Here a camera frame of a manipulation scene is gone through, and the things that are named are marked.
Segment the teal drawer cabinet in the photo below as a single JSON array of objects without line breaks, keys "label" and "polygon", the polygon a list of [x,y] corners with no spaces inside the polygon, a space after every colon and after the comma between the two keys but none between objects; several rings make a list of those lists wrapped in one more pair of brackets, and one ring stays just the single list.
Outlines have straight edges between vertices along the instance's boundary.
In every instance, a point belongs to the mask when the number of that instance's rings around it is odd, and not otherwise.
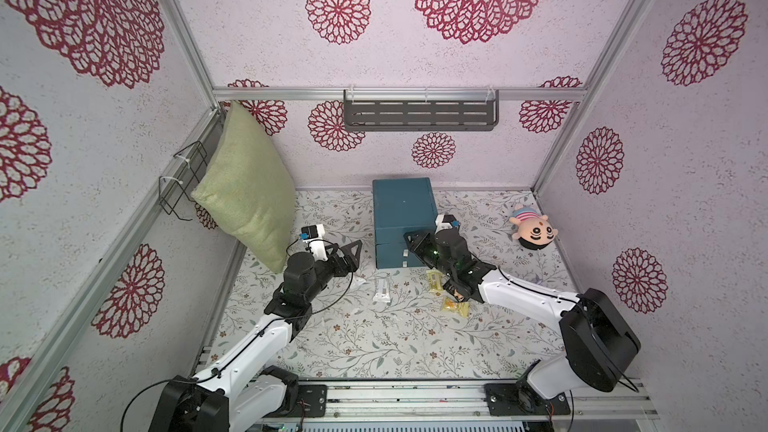
[{"label": "teal drawer cabinet", "polygon": [[429,178],[379,179],[372,183],[376,268],[418,268],[405,234],[435,229],[438,215]]}]

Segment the yellow cookie packet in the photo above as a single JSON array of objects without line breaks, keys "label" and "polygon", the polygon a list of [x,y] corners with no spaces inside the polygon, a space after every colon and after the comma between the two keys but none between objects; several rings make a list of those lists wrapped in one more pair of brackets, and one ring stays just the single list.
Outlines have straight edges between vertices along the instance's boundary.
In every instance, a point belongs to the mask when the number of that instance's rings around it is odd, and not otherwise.
[{"label": "yellow cookie packet", "polygon": [[451,298],[445,298],[441,305],[441,311],[456,314],[462,318],[468,318],[470,304],[468,302],[457,302]]},{"label": "yellow cookie packet", "polygon": [[428,290],[440,295],[443,292],[444,275],[437,270],[429,270],[426,273]]}]

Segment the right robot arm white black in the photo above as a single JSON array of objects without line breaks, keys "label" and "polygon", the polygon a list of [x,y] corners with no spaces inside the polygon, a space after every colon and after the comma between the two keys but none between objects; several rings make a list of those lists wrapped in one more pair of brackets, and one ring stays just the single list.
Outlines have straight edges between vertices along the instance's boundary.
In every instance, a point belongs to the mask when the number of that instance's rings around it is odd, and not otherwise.
[{"label": "right robot arm white black", "polygon": [[619,383],[636,388],[626,371],[641,350],[640,339],[602,291],[561,292],[515,278],[471,253],[456,228],[410,232],[404,239],[411,255],[446,276],[443,289],[454,301],[510,309],[559,332],[562,353],[534,362],[512,384],[487,389],[487,398],[523,415],[552,416],[555,400],[574,389],[611,392]]}]

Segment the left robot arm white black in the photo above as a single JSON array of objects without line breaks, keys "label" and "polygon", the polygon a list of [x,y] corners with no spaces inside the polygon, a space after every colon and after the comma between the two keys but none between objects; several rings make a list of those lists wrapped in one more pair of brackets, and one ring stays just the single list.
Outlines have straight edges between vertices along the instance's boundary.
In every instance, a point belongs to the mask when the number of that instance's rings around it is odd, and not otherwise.
[{"label": "left robot arm white black", "polygon": [[269,362],[317,314],[312,302],[331,279],[354,278],[362,251],[360,240],[305,243],[305,251],[288,257],[283,282],[251,332],[194,376],[162,382],[151,431],[246,431],[270,414],[294,410],[297,376]]}]

